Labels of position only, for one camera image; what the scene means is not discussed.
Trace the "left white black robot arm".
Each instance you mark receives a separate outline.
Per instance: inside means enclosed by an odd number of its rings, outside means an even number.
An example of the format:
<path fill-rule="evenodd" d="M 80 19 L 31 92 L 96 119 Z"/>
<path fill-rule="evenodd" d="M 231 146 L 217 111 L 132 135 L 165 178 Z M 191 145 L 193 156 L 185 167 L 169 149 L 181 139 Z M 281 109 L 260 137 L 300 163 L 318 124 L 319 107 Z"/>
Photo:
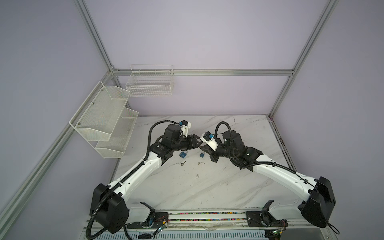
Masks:
<path fill-rule="evenodd" d="M 176 151 L 188 151 L 201 145 L 200 137 L 188 133 L 191 123 L 165 121 L 165 132 L 154 143 L 148 136 L 146 153 L 130 170 L 108 185 L 99 184 L 93 192 L 86 238 L 93 240 L 105 231 L 114 234 L 127 224 L 138 223 L 144 228 L 155 222 L 155 209 L 145 202 L 129 204 L 134 190 L 170 159 Z"/>

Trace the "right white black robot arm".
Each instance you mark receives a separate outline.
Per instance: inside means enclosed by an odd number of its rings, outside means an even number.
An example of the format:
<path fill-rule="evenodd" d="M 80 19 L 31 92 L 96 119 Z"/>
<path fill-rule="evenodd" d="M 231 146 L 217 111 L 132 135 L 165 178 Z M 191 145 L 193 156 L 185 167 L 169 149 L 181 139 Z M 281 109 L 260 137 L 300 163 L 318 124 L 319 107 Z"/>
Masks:
<path fill-rule="evenodd" d="M 269 200 L 258 218 L 262 226 L 284 224 L 288 219 L 304 219 L 319 228 L 330 226 L 329 219 L 336 199 L 328 179 L 305 176 L 277 163 L 262 151 L 245 146 L 241 135 L 235 131 L 226 131 L 223 137 L 222 140 L 216 139 L 210 132 L 201 136 L 204 145 L 200 149 L 209 154 L 211 161 L 228 158 L 239 169 L 264 175 L 298 197 L 288 204 Z"/>

